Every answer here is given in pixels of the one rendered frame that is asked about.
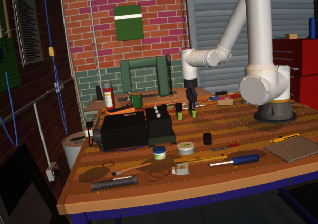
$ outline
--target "blue table frame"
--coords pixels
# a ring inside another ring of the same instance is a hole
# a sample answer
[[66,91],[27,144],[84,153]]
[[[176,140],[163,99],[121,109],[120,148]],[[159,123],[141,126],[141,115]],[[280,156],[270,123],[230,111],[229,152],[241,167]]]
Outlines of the blue table frame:
[[237,189],[219,194],[213,194],[203,197],[191,198],[180,201],[165,202],[162,204],[154,204],[141,207],[131,207],[124,209],[115,209],[107,211],[94,211],[81,214],[71,214],[73,224],[91,224],[92,220],[116,218],[116,224],[121,223],[121,217],[136,216],[143,214],[150,214],[161,211],[169,211],[187,207],[195,207],[204,204],[211,204],[214,202],[230,200],[234,198],[240,198],[253,194],[262,193],[277,189],[289,203],[302,215],[302,217],[308,221],[308,223],[318,224],[318,221],[284,188],[291,185],[303,183],[306,181],[314,180],[318,178],[318,171],[282,179],[279,181],[256,185],[248,188]]

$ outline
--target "hanging chain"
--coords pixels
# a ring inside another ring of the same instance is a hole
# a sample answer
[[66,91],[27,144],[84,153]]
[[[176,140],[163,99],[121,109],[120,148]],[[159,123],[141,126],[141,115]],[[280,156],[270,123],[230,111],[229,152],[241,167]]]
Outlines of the hanging chain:
[[184,47],[187,48],[187,37],[186,37],[186,28],[185,28],[185,16],[184,16],[183,0],[180,0],[180,7],[181,7],[181,16],[182,16],[182,28],[183,28]]

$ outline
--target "dark brick wall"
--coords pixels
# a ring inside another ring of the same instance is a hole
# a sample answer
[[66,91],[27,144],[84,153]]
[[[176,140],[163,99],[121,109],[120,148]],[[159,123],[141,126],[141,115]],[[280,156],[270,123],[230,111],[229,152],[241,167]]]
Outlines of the dark brick wall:
[[[53,59],[49,56],[48,47],[50,47],[48,27],[45,14],[44,0],[35,0],[37,5],[37,16],[41,43],[43,48],[44,62],[25,66],[21,64],[21,58],[18,49],[17,34],[14,23],[14,14],[12,0],[7,0],[10,14],[10,25],[13,28],[13,39],[15,44],[18,70],[21,79],[21,85],[11,89],[14,111],[22,108],[29,102],[45,94],[54,88],[55,77],[53,68]],[[67,43],[63,27],[63,18],[60,0],[46,0],[50,24],[52,45],[56,49],[55,65],[59,80],[66,81],[71,78],[71,71],[67,54]],[[82,131],[79,109],[76,99],[74,82],[66,84],[62,90],[63,107],[67,122],[68,135]],[[51,162],[57,162],[61,177],[66,180],[69,175],[69,167],[62,146],[62,140],[66,137],[62,122],[57,94],[54,92],[37,102],[37,109],[40,117],[42,130]],[[0,93],[0,116],[2,119],[11,115],[10,100],[8,91]],[[13,120],[5,124],[13,141],[15,142],[15,132]],[[24,142],[29,147],[32,156],[37,163],[42,175],[49,185],[55,198],[58,199],[63,182],[57,178],[55,182],[49,182],[45,170],[48,168],[43,144],[40,137],[33,106],[16,117],[16,127],[19,146]],[[0,127],[0,165],[2,165],[15,151],[3,127]]]

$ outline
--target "blue table leg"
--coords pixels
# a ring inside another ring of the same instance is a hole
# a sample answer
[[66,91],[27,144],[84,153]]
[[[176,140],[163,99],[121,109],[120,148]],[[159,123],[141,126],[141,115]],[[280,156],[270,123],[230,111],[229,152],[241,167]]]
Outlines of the blue table leg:
[[87,220],[85,213],[83,214],[71,214],[73,224],[92,224],[91,221]]
[[310,224],[318,224],[314,218],[285,188],[278,188],[277,191],[292,205],[299,214]]
[[121,224],[121,217],[115,218],[115,224]]

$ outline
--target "gray notebook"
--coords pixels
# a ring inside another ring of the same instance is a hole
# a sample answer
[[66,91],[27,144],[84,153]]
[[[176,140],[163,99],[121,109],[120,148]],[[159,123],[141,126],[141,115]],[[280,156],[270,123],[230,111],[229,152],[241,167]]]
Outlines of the gray notebook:
[[306,138],[297,137],[266,146],[264,149],[289,163],[318,153],[318,144]]

